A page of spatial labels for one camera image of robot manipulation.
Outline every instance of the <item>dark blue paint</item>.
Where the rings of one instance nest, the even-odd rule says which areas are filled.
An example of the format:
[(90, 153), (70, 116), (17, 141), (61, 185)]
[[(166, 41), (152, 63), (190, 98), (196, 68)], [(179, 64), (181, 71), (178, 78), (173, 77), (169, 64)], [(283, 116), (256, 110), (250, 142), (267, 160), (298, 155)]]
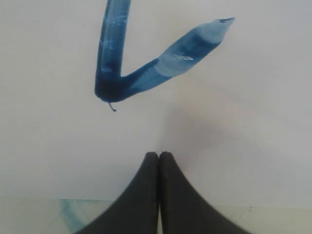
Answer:
[(121, 77), (130, 3), (131, 0), (108, 0), (102, 25), (95, 94), (110, 106), (112, 102), (152, 89), (190, 70), (223, 41), (234, 21), (234, 18), (216, 19), (202, 24), (177, 40), (158, 58)]

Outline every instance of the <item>paint streak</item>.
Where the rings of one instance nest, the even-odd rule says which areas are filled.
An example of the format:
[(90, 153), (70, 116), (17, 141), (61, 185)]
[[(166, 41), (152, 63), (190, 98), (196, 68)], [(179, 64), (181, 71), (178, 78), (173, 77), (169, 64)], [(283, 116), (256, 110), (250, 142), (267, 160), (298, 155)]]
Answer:
[(61, 209), (63, 210), (63, 220), (65, 222), (66, 227), (70, 231), (70, 233), (75, 233), (85, 227), (85, 223), (83, 223), (78, 215), (73, 210), (74, 201), (68, 199), (61, 200)]
[(121, 77), (130, 3), (131, 0), (108, 0), (102, 24), (95, 94), (110, 106), (112, 102), (150, 90), (189, 71), (223, 41), (234, 22), (234, 18), (229, 18), (202, 24), (177, 40), (158, 58)]

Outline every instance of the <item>blue paint stroke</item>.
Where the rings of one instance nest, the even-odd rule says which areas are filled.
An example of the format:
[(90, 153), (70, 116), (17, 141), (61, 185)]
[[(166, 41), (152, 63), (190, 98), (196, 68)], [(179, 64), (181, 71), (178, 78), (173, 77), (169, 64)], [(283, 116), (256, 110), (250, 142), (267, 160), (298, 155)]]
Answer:
[(177, 40), (158, 58), (121, 77), (130, 3), (131, 0), (107, 1), (99, 41), (95, 94), (111, 108), (112, 102), (150, 90), (189, 71), (223, 41), (234, 22), (234, 18), (229, 18), (202, 24)]

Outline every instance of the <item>blue paint smudge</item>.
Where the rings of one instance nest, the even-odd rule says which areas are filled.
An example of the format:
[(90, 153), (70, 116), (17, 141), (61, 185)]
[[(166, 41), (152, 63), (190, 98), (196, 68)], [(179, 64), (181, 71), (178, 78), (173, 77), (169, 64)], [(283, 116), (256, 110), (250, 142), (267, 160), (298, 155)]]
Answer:
[(78, 215), (75, 213), (73, 208), (74, 203), (72, 200), (68, 199), (61, 200), (61, 209), (63, 210), (62, 212), (63, 220), (70, 233), (75, 233), (84, 228), (86, 225), (78, 218)]
[(121, 77), (130, 3), (131, 0), (108, 0), (102, 24), (95, 94), (111, 108), (112, 102), (150, 90), (189, 71), (223, 41), (234, 22), (234, 18), (229, 18), (202, 24), (177, 40), (158, 58)]

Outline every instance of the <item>blue brush stroke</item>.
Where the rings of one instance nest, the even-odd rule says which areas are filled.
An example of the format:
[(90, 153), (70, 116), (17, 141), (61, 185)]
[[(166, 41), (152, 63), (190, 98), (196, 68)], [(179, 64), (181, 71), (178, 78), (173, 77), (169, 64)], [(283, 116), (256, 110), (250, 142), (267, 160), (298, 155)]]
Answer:
[(189, 71), (223, 41), (234, 22), (234, 18), (229, 18), (202, 24), (177, 40), (158, 58), (121, 77), (130, 3), (131, 0), (108, 0), (103, 19), (95, 94), (110, 106), (112, 102), (125, 100)]

